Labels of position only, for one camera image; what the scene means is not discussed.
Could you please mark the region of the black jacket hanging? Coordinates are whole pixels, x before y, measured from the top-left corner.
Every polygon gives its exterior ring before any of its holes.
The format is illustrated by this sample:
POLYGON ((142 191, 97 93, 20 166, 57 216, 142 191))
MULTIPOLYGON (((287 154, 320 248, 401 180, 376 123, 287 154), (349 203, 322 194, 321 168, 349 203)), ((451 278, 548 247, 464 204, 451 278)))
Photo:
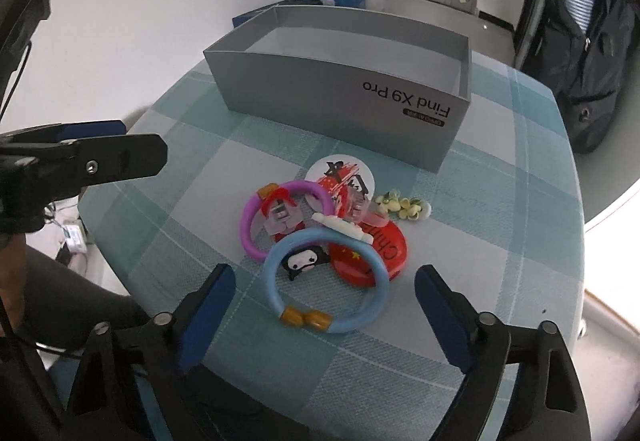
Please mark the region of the black jacket hanging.
POLYGON ((626 0, 544 0, 523 71, 552 91, 577 154, 608 133, 635 24, 626 0))

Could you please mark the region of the red frilly hair clip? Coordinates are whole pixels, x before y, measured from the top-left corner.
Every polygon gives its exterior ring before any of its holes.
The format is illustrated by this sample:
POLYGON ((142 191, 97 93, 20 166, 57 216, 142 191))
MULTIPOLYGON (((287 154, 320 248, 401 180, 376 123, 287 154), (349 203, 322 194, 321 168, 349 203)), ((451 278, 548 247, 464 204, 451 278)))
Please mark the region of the red frilly hair clip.
POLYGON ((290 191, 270 183, 257 192, 258 213, 265 219, 264 229, 275 242, 305 227, 302 210, 290 191))

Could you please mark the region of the grey open cardboard box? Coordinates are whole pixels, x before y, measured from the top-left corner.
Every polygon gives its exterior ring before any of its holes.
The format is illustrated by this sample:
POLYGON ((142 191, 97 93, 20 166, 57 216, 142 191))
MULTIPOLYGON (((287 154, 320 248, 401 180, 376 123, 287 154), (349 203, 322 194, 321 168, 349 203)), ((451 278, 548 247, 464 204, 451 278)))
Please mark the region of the grey open cardboard box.
POLYGON ((471 105, 463 34, 362 8, 276 5, 204 57, 228 109, 437 172, 471 105))

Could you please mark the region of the black white character charm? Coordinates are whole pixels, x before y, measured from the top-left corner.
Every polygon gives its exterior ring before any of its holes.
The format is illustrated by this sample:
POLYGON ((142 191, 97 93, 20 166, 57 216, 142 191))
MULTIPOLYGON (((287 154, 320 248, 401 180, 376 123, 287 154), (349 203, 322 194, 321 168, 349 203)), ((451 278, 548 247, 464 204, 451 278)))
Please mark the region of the black white character charm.
POLYGON ((281 267, 288 273, 288 279, 294 281, 300 274, 318 267, 318 265, 327 265, 329 262, 330 256, 324 249, 321 246, 312 245, 306 249, 289 253, 281 261, 281 267))

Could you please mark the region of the yellow-green flower hair clip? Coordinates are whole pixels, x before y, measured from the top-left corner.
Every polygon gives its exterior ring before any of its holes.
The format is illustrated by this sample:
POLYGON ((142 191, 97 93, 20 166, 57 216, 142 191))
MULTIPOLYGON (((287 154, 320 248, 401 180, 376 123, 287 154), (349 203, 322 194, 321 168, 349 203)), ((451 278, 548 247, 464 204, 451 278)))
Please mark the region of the yellow-green flower hair clip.
POLYGON ((431 216, 431 204, 421 198, 402 196, 399 190, 389 190, 374 200, 381 214, 391 214, 407 221, 426 220, 431 216))

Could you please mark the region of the white round pin badge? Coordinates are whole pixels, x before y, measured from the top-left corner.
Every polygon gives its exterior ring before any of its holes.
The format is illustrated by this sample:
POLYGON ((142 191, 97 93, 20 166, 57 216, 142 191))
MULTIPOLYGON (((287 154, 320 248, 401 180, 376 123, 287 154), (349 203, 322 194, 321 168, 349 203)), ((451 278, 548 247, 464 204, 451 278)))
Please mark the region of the white round pin badge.
POLYGON ((370 199, 375 190, 375 179, 364 161, 345 154, 333 154, 318 159, 305 175, 305 180, 324 187, 332 196, 349 186, 370 199))

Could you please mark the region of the white power strip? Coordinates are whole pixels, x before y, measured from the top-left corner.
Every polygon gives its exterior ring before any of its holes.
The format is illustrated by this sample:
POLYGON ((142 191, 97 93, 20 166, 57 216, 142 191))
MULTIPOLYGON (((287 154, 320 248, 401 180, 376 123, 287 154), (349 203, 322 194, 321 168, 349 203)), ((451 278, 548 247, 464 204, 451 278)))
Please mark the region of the white power strip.
POLYGON ((86 229, 81 220, 67 221, 62 224, 65 245, 71 253, 82 253, 88 251, 88 239, 86 229))

